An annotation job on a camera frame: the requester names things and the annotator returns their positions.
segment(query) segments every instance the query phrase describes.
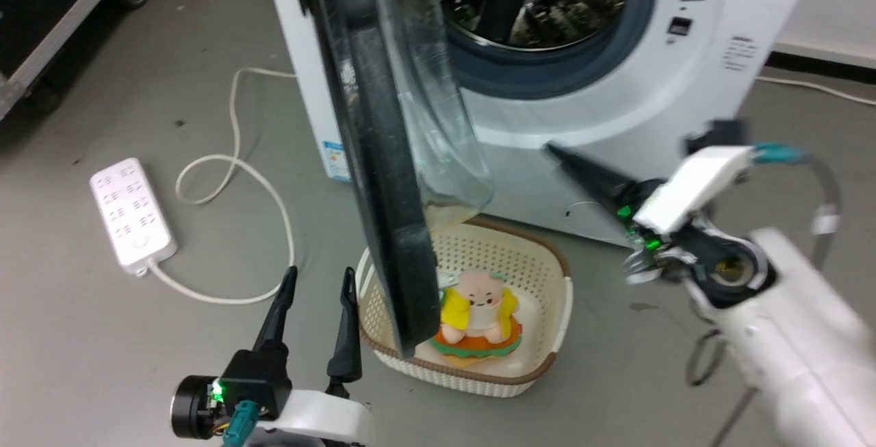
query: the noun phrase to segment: white basket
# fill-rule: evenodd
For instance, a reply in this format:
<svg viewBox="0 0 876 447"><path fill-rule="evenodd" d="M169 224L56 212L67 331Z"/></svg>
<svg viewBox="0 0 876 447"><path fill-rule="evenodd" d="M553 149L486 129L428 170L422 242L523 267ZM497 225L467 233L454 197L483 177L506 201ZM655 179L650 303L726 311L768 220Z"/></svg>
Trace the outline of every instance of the white basket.
<svg viewBox="0 0 876 447"><path fill-rule="evenodd" d="M386 366L421 381L494 397L522 393L548 371L566 336L572 280L565 257L549 242L480 217L441 233L434 245L439 270L494 270L507 276L520 301L515 314L523 325L520 347L466 369L449 366L429 343L417 346L413 359L401 359L373 267L363 283L359 280L364 256L356 275L362 338Z"/></svg>

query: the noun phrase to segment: floor stain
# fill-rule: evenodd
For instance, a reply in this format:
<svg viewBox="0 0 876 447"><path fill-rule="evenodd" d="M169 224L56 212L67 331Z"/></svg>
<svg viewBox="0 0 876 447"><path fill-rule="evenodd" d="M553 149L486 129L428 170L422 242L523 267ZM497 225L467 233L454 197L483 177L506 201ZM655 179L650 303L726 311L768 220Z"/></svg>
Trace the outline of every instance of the floor stain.
<svg viewBox="0 0 876 447"><path fill-rule="evenodd" d="M652 305L650 303L642 303L642 301L636 301L635 303L630 303L630 309L633 312L639 313L645 310L660 310L660 307Z"/></svg>

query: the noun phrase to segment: teal connector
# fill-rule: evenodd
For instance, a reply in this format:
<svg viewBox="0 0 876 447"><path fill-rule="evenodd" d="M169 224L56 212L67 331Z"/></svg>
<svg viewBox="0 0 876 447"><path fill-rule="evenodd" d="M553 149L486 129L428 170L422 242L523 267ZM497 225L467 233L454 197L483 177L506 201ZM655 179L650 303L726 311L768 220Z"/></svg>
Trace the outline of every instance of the teal connector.
<svg viewBox="0 0 876 447"><path fill-rule="evenodd" d="M754 150L757 151L757 156L754 157L755 163L800 164L806 163L808 159L806 151L792 148L782 142L757 142L754 144Z"/></svg>
<svg viewBox="0 0 876 447"><path fill-rule="evenodd" d="M242 400L237 404L231 415L231 421L225 433L222 434L222 443L225 447L244 447L246 439L250 437L259 422L259 405L251 400Z"/></svg>

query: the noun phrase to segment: white wall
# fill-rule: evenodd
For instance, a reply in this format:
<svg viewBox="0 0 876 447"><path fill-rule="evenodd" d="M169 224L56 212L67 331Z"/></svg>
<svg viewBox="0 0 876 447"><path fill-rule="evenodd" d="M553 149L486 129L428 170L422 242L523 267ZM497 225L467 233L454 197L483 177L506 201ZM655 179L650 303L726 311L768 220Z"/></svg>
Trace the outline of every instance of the white wall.
<svg viewBox="0 0 876 447"><path fill-rule="evenodd" d="M773 50L876 68L876 0L800 0Z"/></svg>

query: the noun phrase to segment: power outlet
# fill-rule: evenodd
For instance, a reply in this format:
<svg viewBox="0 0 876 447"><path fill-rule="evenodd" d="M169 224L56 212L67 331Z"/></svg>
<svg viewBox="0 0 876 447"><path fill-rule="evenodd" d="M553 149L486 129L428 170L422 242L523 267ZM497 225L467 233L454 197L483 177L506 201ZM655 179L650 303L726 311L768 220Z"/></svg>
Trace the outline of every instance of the power outlet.
<svg viewBox="0 0 876 447"><path fill-rule="evenodd" d="M135 157L91 176L91 192L103 226L125 272L143 276L150 264L176 253L153 189Z"/></svg>

